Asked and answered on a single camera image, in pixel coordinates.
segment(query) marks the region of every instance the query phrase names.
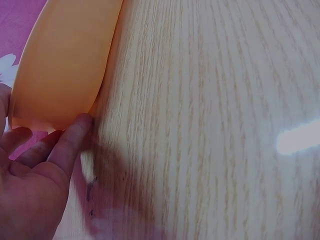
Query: pink cloth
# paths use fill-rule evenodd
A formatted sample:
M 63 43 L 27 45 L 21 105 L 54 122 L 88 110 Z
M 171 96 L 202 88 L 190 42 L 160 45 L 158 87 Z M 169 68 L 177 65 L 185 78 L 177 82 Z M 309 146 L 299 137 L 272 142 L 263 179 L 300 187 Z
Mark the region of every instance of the pink cloth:
M 19 63 L 29 34 L 45 3 L 46 0 L 0 0 L 0 57 L 14 54 L 15 64 Z M 34 132 L 32 138 L 10 158 L 17 158 L 46 135 L 46 132 Z

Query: dark mark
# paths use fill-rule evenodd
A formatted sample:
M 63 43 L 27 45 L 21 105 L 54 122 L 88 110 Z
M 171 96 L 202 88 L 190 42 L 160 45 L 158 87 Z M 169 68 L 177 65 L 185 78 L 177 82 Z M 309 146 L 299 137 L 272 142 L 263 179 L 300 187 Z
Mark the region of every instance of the dark mark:
M 90 195 L 91 195 L 91 190 L 94 188 L 94 184 L 97 181 L 97 178 L 95 178 L 92 182 L 90 182 L 86 188 L 86 201 L 90 202 Z

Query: light wood tabletop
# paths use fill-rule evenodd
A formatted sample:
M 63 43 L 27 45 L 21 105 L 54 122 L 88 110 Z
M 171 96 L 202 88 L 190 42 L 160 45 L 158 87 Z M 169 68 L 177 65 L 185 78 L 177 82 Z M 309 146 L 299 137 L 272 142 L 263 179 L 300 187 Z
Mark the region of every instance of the light wood tabletop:
M 319 239 L 319 85 L 319 0 L 124 0 L 55 239 Z

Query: orange plastic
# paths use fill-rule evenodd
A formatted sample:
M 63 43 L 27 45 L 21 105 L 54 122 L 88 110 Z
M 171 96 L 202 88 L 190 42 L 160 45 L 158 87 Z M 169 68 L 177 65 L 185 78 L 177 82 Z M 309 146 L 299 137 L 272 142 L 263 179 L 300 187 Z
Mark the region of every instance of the orange plastic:
M 12 89 L 11 128 L 64 130 L 89 113 L 104 77 L 123 0 L 48 0 Z

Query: hand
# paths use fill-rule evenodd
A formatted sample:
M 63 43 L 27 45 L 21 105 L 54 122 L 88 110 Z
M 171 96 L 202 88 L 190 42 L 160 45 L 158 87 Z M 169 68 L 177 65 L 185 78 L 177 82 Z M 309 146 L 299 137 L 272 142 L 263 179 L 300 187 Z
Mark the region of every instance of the hand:
M 4 132 L 11 89 L 0 84 L 0 239 L 52 239 L 66 208 L 75 159 L 92 118 L 80 115 L 65 132 L 55 131 L 23 153 L 9 155 L 31 130 Z

